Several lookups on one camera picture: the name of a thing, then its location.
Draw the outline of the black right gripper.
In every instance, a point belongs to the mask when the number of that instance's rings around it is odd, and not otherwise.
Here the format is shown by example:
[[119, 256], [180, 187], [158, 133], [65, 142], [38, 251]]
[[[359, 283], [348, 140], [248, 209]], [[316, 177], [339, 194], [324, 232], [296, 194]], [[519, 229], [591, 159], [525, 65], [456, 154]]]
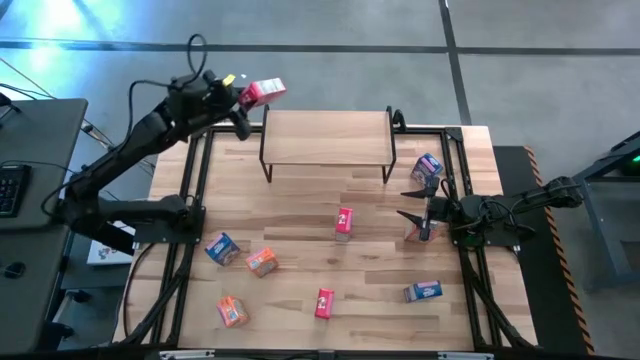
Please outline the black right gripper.
[[423, 189], [401, 193], [401, 196], [426, 200], [424, 217], [397, 210], [399, 215], [409, 220], [415, 226], [422, 226], [423, 241], [428, 241], [431, 238], [431, 225], [434, 221], [447, 222], [452, 225], [453, 228], [460, 227], [464, 224], [460, 203], [452, 199], [449, 195], [445, 195], [444, 197], [436, 195], [440, 183], [441, 180], [438, 176], [430, 176], [426, 178]]

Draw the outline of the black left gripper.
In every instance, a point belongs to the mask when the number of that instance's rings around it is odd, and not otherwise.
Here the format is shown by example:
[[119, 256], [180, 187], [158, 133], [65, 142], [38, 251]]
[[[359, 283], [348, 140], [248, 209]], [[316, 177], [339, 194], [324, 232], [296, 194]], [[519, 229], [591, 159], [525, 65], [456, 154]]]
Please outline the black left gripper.
[[224, 86], [222, 80], [211, 70], [203, 73], [202, 79], [207, 86], [204, 96], [207, 125], [215, 125], [229, 120], [240, 141], [245, 141], [251, 134], [251, 125], [248, 120], [248, 113], [254, 107], [253, 103], [239, 104], [238, 98], [248, 92], [249, 86], [234, 85]]

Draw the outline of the red Froot Loops cereal box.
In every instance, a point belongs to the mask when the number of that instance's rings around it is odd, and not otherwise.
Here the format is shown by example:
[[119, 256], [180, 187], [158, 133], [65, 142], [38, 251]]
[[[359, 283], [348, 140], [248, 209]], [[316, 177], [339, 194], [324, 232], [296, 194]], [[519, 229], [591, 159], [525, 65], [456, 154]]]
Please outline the red Froot Loops cereal box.
[[241, 93], [238, 103], [249, 110], [277, 99], [287, 91], [280, 78], [251, 82]]
[[352, 233], [353, 210], [351, 208], [340, 208], [336, 225], [335, 240], [338, 242], [348, 242]]
[[321, 319], [330, 319], [335, 292], [331, 289], [320, 288], [316, 300], [314, 316]]

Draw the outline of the orange Mini Wheats cereal box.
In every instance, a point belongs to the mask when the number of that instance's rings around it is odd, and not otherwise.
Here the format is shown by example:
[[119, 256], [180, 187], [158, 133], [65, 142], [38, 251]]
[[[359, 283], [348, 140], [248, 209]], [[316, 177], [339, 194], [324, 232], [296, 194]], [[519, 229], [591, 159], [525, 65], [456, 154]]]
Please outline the orange Mini Wheats cereal box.
[[269, 247], [250, 255], [245, 262], [249, 270], [259, 278], [264, 277], [279, 266], [275, 253]]
[[431, 221], [426, 229], [409, 223], [405, 229], [404, 240], [407, 242], [426, 244], [435, 240], [444, 231], [446, 231], [446, 226], [438, 221]]
[[240, 326], [249, 321], [249, 314], [242, 301], [237, 297], [226, 296], [221, 298], [217, 302], [216, 308], [226, 328]]

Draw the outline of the blue Frosted Flakes cereal box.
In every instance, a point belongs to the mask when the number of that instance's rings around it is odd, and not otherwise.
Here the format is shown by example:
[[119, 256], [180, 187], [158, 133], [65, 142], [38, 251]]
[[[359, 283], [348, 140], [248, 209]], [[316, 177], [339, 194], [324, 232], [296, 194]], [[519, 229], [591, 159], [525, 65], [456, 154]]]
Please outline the blue Frosted Flakes cereal box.
[[240, 248], [225, 232], [221, 232], [215, 240], [205, 247], [205, 253], [221, 266], [229, 265], [240, 252]]
[[430, 153], [425, 153], [416, 161], [411, 171], [411, 178], [424, 185], [430, 178], [438, 176], [443, 169], [444, 166], [436, 157]]
[[414, 303], [442, 295], [442, 286], [438, 280], [414, 283], [404, 289], [404, 297], [407, 303]]

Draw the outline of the black hazard-striped floor mat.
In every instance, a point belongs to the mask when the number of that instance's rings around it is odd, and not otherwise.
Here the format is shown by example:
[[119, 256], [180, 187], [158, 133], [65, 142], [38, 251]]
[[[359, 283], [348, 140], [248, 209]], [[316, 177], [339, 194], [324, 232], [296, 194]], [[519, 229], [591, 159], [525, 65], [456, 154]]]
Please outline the black hazard-striped floor mat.
[[[530, 148], [495, 146], [493, 150], [505, 194], [543, 184]], [[585, 314], [551, 210], [532, 210], [518, 219], [536, 231], [533, 239], [523, 243], [518, 259], [538, 344], [550, 352], [593, 355]]]

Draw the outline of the dark metal stand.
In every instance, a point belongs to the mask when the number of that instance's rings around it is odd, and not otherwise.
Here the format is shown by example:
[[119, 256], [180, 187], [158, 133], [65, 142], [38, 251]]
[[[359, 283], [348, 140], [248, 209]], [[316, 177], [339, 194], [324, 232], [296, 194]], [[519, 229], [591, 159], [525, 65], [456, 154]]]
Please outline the dark metal stand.
[[640, 285], [640, 130], [564, 173], [583, 194], [598, 251], [585, 289]]

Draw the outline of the black floor beam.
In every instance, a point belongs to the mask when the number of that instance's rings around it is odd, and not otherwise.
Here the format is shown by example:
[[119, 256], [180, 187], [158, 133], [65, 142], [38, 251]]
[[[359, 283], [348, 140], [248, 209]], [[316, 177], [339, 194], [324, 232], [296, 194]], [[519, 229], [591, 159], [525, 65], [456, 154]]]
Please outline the black floor beam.
[[111, 224], [101, 226], [91, 238], [124, 254], [134, 254], [134, 236]]

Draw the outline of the white printed paper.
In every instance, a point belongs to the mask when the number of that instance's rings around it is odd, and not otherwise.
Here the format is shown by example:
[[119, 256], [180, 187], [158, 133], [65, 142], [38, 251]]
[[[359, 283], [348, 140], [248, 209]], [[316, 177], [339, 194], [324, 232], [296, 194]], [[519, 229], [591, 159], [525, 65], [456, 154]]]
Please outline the white printed paper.
[[87, 255], [86, 264], [90, 266], [124, 265], [130, 264], [133, 257], [119, 252], [102, 243], [92, 240]]

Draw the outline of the black keyboard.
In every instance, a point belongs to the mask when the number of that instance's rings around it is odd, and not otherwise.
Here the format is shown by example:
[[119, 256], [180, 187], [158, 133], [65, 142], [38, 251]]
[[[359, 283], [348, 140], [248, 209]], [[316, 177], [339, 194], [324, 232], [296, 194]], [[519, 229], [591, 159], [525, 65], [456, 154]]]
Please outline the black keyboard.
[[17, 216], [29, 186], [31, 169], [29, 165], [0, 166], [0, 218]]

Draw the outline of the black aluminium table frame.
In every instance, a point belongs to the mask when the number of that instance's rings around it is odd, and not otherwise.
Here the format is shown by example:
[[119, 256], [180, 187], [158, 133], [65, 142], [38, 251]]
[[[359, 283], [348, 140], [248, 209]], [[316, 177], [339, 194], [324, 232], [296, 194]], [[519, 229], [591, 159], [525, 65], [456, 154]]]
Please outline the black aluminium table frame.
[[[389, 181], [375, 168], [280, 166], [268, 182], [260, 136], [241, 142], [217, 133], [197, 146], [209, 164], [203, 192], [205, 241], [221, 232], [241, 256], [220, 266], [195, 247], [178, 345], [183, 348], [469, 350], [473, 346], [460, 256], [446, 232], [426, 244], [404, 240], [397, 213], [422, 212], [412, 187], [418, 156], [439, 154], [443, 127], [420, 126], [396, 138]], [[348, 242], [335, 240], [340, 208], [353, 210]], [[269, 247], [279, 266], [262, 278], [245, 260]], [[407, 303], [404, 289], [441, 283], [443, 295]], [[335, 292], [330, 319], [314, 316], [320, 288]], [[226, 328], [216, 308], [239, 298], [249, 321]]]

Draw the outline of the wooden shelf black metal frame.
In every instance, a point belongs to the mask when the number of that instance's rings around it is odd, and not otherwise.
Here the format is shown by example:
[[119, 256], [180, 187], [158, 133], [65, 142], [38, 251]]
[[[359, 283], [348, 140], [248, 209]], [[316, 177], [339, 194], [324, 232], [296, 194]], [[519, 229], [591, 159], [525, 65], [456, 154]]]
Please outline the wooden shelf black metal frame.
[[263, 111], [259, 161], [268, 182], [273, 167], [378, 167], [387, 183], [397, 155], [392, 116], [383, 111]]

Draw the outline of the silver metal bracket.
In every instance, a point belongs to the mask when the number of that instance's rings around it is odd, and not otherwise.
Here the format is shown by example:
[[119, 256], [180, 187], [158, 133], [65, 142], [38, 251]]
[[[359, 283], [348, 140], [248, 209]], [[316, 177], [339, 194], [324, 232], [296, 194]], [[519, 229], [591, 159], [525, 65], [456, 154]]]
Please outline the silver metal bracket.
[[215, 351], [209, 349], [161, 351], [159, 360], [210, 360], [215, 358]]
[[437, 360], [495, 360], [491, 353], [478, 352], [439, 352]]

